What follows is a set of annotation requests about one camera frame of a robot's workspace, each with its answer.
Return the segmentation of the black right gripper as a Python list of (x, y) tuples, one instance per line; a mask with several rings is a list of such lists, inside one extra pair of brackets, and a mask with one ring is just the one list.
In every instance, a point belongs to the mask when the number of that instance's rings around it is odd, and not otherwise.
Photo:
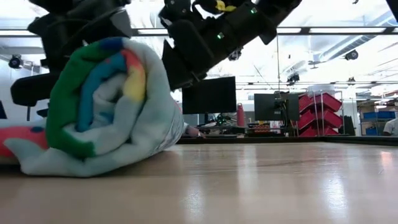
[(200, 1), (198, 5), (217, 18), (180, 19), (167, 28), (174, 46), (164, 40), (162, 62), (171, 90), (204, 80), (213, 62), (239, 52), (256, 37), (267, 45), (277, 35), (277, 1)]

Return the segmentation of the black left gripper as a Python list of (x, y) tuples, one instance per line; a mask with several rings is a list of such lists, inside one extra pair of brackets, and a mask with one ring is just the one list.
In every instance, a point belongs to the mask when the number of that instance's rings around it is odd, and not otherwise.
[[(71, 54), (84, 46), (108, 37), (132, 37), (126, 12), (105, 12), (93, 17), (47, 14), (31, 22), (27, 30), (41, 38), (45, 58), (42, 67), (51, 72), (63, 70)], [(16, 105), (35, 106), (50, 98), (59, 73), (44, 73), (16, 80), (11, 86)]]

